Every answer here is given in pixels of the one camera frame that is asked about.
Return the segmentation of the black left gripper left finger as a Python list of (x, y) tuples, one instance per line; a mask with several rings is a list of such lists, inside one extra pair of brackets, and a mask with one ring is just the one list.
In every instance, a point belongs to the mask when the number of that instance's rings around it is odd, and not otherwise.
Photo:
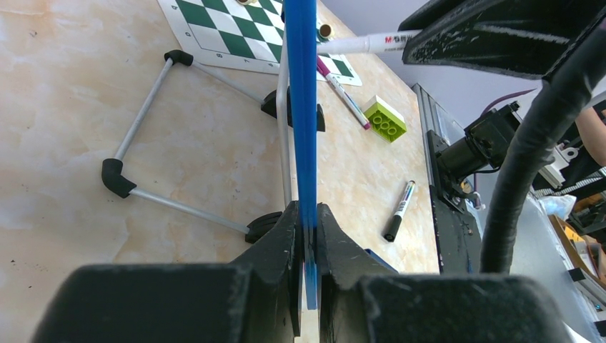
[(239, 342), (293, 342), (301, 335), (302, 230), (299, 202), (250, 224), (252, 245), (232, 261), (248, 272), (240, 315)]

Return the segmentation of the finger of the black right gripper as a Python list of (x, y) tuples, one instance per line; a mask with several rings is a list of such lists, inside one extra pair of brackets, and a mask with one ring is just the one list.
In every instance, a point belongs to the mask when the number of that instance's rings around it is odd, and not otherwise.
[(402, 61), (542, 79), (603, 19), (604, 1), (428, 1), (398, 27), (419, 32)]

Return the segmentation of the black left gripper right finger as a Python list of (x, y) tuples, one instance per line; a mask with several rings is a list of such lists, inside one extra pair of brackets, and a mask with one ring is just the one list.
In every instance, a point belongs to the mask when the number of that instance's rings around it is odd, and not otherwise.
[(327, 204), (317, 205), (316, 236), (320, 341), (373, 342), (359, 280), (397, 272), (371, 257), (349, 237)]

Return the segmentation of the red whiteboard marker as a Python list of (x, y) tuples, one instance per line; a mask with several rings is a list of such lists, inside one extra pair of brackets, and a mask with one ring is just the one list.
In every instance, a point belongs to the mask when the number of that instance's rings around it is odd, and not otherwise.
[(370, 34), (351, 38), (333, 39), (317, 45), (318, 54), (363, 54), (403, 50), (408, 41), (421, 30)]

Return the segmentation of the blue framed whiteboard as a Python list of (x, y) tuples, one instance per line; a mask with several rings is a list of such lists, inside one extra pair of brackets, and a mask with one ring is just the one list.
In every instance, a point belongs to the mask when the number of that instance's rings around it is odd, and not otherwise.
[[(277, 98), (277, 119), (279, 122), (279, 151), (282, 168), (284, 200), (292, 198), (289, 138), (287, 112), (292, 111), (294, 130), (294, 150), (297, 165), (299, 191), (299, 217), (297, 223), (304, 234), (304, 276), (308, 309), (319, 307), (319, 281), (316, 261), (317, 248), (317, 88), (315, 80), (316, 43), (314, 40), (314, 20), (317, 6), (313, 1), (294, 1), (287, 4), (287, 19), (293, 20), (292, 26), (284, 29), (282, 58), (279, 66)], [(104, 186), (122, 199), (136, 195), (144, 199), (163, 204), (187, 214), (209, 220), (224, 227), (248, 234), (249, 228), (228, 219), (218, 217), (200, 209), (187, 206), (174, 200), (138, 189), (136, 184), (123, 177), (122, 158), (141, 126), (149, 107), (161, 88), (168, 71), (175, 64), (191, 66), (194, 57), (185, 51), (176, 49), (165, 55), (165, 64), (149, 95), (142, 105), (131, 127), (125, 134), (114, 157), (105, 159), (101, 167), (101, 180)]]

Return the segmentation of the person's forearm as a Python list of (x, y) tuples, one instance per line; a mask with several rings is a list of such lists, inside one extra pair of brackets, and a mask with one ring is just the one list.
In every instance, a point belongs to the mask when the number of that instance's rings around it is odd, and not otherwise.
[(575, 120), (582, 143), (594, 161), (605, 167), (605, 124), (592, 108), (583, 109)]

